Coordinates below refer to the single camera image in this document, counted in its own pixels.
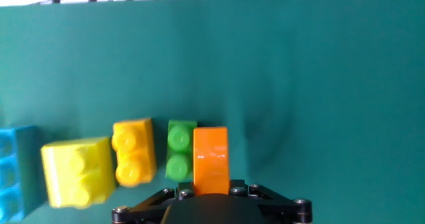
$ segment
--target toy brick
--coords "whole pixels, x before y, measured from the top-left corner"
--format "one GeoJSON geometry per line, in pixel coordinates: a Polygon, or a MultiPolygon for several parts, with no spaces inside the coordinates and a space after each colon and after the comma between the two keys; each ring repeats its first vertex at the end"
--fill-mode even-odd
{"type": "Polygon", "coordinates": [[[50,206],[83,209],[114,192],[109,138],[53,142],[41,154],[50,206]]]}
{"type": "Polygon", "coordinates": [[[193,130],[197,126],[196,121],[169,121],[165,177],[174,181],[183,181],[191,176],[193,130]]]}
{"type": "Polygon", "coordinates": [[[46,201],[36,126],[0,129],[0,223],[21,221],[46,201]]]}
{"type": "Polygon", "coordinates": [[[115,123],[112,147],[117,153],[118,183],[135,187],[153,179],[157,165],[150,118],[115,123]]]}
{"type": "Polygon", "coordinates": [[[193,186],[196,195],[228,194],[227,128],[195,128],[193,131],[193,186]]]}

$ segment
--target bolt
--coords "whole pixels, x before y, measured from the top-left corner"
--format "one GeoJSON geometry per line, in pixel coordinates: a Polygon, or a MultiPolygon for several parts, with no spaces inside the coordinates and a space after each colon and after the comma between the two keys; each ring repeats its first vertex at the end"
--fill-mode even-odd
{"type": "Polygon", "coordinates": [[[245,187],[232,187],[230,188],[230,192],[237,194],[237,193],[242,193],[243,191],[245,191],[245,187]]]}
{"type": "Polygon", "coordinates": [[[167,188],[162,189],[162,191],[165,192],[165,193],[169,193],[170,191],[173,191],[173,189],[167,187],[167,188]]]}
{"type": "Polygon", "coordinates": [[[298,204],[304,204],[306,202],[309,202],[310,200],[308,200],[307,198],[297,198],[294,201],[298,204]]]}
{"type": "Polygon", "coordinates": [[[193,192],[189,189],[183,189],[179,192],[179,195],[182,197],[187,197],[188,195],[192,194],[193,192]]]}
{"type": "Polygon", "coordinates": [[[130,210],[130,208],[128,206],[119,206],[119,207],[114,209],[114,211],[118,212],[118,213],[123,213],[123,212],[126,212],[128,210],[130,210]]]}

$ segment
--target green wall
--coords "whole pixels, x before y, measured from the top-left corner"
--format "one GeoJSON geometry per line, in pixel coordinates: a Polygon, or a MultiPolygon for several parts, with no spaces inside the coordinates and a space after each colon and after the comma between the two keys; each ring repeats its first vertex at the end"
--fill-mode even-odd
{"type": "Polygon", "coordinates": [[[87,210],[110,223],[175,183],[167,121],[227,126],[230,174],[313,201],[315,223],[425,219],[425,0],[162,0],[0,9],[0,122],[51,140],[154,118],[159,171],[87,210]]]}

